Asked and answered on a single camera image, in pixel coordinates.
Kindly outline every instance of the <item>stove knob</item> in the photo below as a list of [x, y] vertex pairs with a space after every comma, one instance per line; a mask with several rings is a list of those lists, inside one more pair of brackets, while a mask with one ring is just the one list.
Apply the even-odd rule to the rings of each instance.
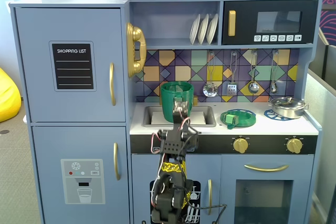
[[299, 154], [301, 149], [302, 149], [302, 142], [300, 140], [298, 140], [297, 138], [292, 138], [292, 139], [288, 140], [288, 142], [287, 142], [287, 149], [290, 152]]
[[242, 137], [237, 138], [233, 142], [233, 148], [240, 153], [244, 153], [247, 150], [247, 147], [248, 147], [248, 142]]

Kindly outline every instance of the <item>green plate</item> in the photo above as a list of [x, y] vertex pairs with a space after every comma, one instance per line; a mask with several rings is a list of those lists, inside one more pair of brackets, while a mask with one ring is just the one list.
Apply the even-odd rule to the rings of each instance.
[[234, 127], [250, 127], [256, 123], [256, 116], [243, 111], [227, 111], [221, 114], [220, 120], [229, 130]]

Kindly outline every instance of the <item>silver pot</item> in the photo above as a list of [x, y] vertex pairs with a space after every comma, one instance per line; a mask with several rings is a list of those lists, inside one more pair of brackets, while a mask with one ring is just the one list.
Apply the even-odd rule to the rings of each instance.
[[268, 105], [272, 106], [272, 110], [278, 115], [291, 119], [301, 117], [308, 108], [305, 102], [292, 97], [274, 98]]

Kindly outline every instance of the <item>gold telephone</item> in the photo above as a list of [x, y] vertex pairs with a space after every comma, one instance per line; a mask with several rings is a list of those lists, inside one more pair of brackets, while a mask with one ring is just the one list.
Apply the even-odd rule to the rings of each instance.
[[[135, 60], [135, 42], [140, 42], [140, 60]], [[143, 31], [139, 27], [132, 26], [127, 23], [127, 58], [128, 58], [128, 76], [132, 77], [134, 74], [139, 73], [146, 61], [146, 40]]]

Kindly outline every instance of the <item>black robot bracket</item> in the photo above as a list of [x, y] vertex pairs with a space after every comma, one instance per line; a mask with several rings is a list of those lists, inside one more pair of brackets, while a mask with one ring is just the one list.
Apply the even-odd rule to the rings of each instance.
[[161, 147], [158, 174], [151, 193], [153, 222], [176, 224], [187, 205], [185, 197], [191, 194], [193, 181], [185, 176], [185, 155], [187, 150], [198, 147], [198, 136], [185, 123], [187, 115], [188, 102], [175, 101], [173, 129], [157, 133]]

